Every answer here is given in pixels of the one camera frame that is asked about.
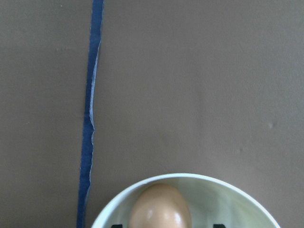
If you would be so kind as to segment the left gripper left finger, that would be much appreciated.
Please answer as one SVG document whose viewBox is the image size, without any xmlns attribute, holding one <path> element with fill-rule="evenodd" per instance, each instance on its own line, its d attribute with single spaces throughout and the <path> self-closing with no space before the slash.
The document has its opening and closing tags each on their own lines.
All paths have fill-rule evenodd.
<svg viewBox="0 0 304 228">
<path fill-rule="evenodd" d="M 122 224 L 113 224 L 111 228 L 123 228 Z"/>
</svg>

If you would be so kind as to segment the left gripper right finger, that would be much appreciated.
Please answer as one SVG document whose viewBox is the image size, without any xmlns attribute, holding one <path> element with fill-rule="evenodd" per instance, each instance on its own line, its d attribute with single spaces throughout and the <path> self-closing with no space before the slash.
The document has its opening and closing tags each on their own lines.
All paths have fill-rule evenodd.
<svg viewBox="0 0 304 228">
<path fill-rule="evenodd" d="M 213 228 L 226 228 L 224 224 L 213 224 Z"/>
</svg>

